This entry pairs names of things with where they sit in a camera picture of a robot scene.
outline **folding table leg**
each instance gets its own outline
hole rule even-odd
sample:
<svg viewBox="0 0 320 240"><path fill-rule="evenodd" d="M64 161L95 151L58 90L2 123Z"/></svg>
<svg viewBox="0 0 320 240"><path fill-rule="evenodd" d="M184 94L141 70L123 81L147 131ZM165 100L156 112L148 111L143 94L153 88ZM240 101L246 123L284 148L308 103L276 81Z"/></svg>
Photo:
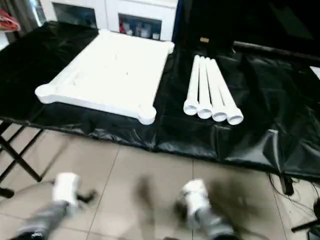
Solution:
<svg viewBox="0 0 320 240"><path fill-rule="evenodd" d="M4 197L6 199L10 199L15 195L15 192L8 188L0 187L0 197Z"/></svg>
<svg viewBox="0 0 320 240"><path fill-rule="evenodd" d="M33 177L37 182L41 182L42 177L39 176L35 170L14 150L11 145L0 136L0 145L7 153L28 173Z"/></svg>

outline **white pvc pipe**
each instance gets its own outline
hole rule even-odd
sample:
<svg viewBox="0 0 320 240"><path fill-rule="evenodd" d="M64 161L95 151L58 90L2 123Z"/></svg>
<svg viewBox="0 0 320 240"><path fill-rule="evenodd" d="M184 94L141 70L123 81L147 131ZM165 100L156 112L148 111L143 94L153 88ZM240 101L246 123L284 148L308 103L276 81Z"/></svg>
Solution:
<svg viewBox="0 0 320 240"><path fill-rule="evenodd" d="M200 57L196 55L193 59L192 72L190 77L189 89L186 100L183 105L183 111L187 115L197 114L198 108L198 90L199 90L199 63Z"/></svg>
<svg viewBox="0 0 320 240"><path fill-rule="evenodd" d="M227 119L226 108L219 90L219 84L216 80L216 72L211 68L210 58L205 59L206 73L208 76L209 90L212 103L212 118L216 122L222 122Z"/></svg>
<svg viewBox="0 0 320 240"><path fill-rule="evenodd" d="M211 59L210 62L211 69L215 74L215 79L218 82L220 94L226 108L227 121L230 125L238 125L244 120L244 116L241 110L237 107L216 60Z"/></svg>
<svg viewBox="0 0 320 240"><path fill-rule="evenodd" d="M208 119L212 116L212 105L210 102L208 77L205 58L200 57L199 68L199 106L197 108L198 116L201 119Z"/></svg>

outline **black pole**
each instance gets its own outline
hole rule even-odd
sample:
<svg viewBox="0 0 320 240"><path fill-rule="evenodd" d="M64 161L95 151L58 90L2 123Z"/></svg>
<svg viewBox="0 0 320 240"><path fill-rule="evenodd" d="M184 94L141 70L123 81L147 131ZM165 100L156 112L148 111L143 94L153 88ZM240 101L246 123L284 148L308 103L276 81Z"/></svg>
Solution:
<svg viewBox="0 0 320 240"><path fill-rule="evenodd" d="M33 170L30 165L14 150L11 145L0 136L0 145L4 150L28 173L33 177L37 182L41 182L42 177L39 176L35 170Z"/></svg>
<svg viewBox="0 0 320 240"><path fill-rule="evenodd" d="M311 228L311 227L313 227L313 226L315 226L315 225L319 225L319 224L320 224L320 220L317 219L317 220L314 220L314 221L311 221L311 222L302 224L302 225L300 225L300 226L293 227L293 228L291 229L291 231L292 231L293 233L295 233L295 232L298 232L298 231L301 231L301 230L304 230L304 229L309 229L309 228Z"/></svg>

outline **black plastic sheet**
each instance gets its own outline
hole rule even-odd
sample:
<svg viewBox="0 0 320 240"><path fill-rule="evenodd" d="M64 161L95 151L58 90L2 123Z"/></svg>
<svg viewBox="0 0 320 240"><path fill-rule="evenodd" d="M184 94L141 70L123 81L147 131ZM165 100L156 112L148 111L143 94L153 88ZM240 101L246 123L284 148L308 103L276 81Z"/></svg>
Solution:
<svg viewBox="0 0 320 240"><path fill-rule="evenodd" d="M320 179L320 80L307 64L241 53L209 53L242 110L237 126L183 112L198 52L175 48L155 98L156 120L63 103L42 104L50 82L90 42L94 29L50 22L0 52L0 118L41 129L110 140L225 165Z"/></svg>

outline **black stand leg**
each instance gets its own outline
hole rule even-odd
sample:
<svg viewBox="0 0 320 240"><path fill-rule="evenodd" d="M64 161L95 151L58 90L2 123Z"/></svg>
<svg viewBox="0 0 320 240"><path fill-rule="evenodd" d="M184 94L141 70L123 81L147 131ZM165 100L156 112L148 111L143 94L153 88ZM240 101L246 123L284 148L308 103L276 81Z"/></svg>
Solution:
<svg viewBox="0 0 320 240"><path fill-rule="evenodd" d="M33 177L37 182L41 182L42 177L39 176L30 165L14 150L11 145L0 136L0 145L7 153L28 173Z"/></svg>
<svg viewBox="0 0 320 240"><path fill-rule="evenodd" d="M287 176L280 176L282 192L285 195L292 196L294 194L294 187L292 186L292 179Z"/></svg>
<svg viewBox="0 0 320 240"><path fill-rule="evenodd" d="M295 232L298 232L298 231L301 231L301 230L304 230L304 229L309 229L309 228L314 227L314 226L319 225L319 224L320 224L320 220L317 219L317 220L302 224L300 226L293 227L291 229L291 231L293 233L295 233Z"/></svg>
<svg viewBox="0 0 320 240"><path fill-rule="evenodd" d="M10 199L15 195L15 192L8 188L1 188L0 187L0 196L6 199Z"/></svg>

